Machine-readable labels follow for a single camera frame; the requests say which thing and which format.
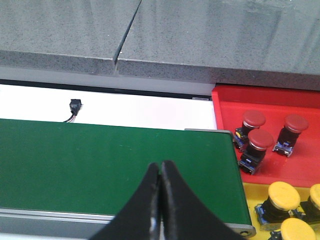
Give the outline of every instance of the gray countertop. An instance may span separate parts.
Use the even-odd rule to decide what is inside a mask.
[[[139,3],[0,1],[0,67],[320,90],[318,0]]]

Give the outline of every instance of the yellow mushroom button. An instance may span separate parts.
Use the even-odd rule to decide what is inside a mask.
[[[283,211],[296,209],[300,204],[298,191],[283,181],[272,183],[268,188],[268,194],[272,204]]]
[[[288,218],[280,227],[282,240],[317,240],[314,230],[298,218]]]
[[[320,184],[315,184],[310,188],[310,200],[320,210]]]

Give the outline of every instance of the red mushroom button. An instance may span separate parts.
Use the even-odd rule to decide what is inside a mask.
[[[308,121],[297,114],[290,114],[285,117],[285,124],[284,126],[289,129],[293,133],[301,133],[302,131],[306,130],[309,126]]]
[[[243,121],[250,127],[258,128],[265,124],[265,116],[257,110],[247,110],[243,114]]]
[[[274,144],[274,138],[271,134],[263,129],[254,129],[248,134],[249,141],[263,151]]]

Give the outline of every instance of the yellow tray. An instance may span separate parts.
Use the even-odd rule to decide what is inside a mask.
[[[250,240],[268,240],[270,238],[270,231],[260,230],[257,214],[255,213],[255,206],[262,204],[268,198],[268,187],[266,184],[243,183],[246,201],[249,207],[249,213],[252,225],[256,229],[256,235]],[[301,201],[306,201],[310,195],[310,189],[305,187],[294,187],[300,194]],[[320,240],[320,229],[316,232],[317,240]]]

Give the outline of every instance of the black cable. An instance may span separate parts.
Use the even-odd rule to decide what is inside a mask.
[[[69,122],[71,122],[71,121],[74,119],[75,116],[76,116],[76,115],[72,114],[71,117],[69,117],[68,120],[65,120],[65,121],[63,121],[63,122],[64,122],[64,123],[69,123]]]

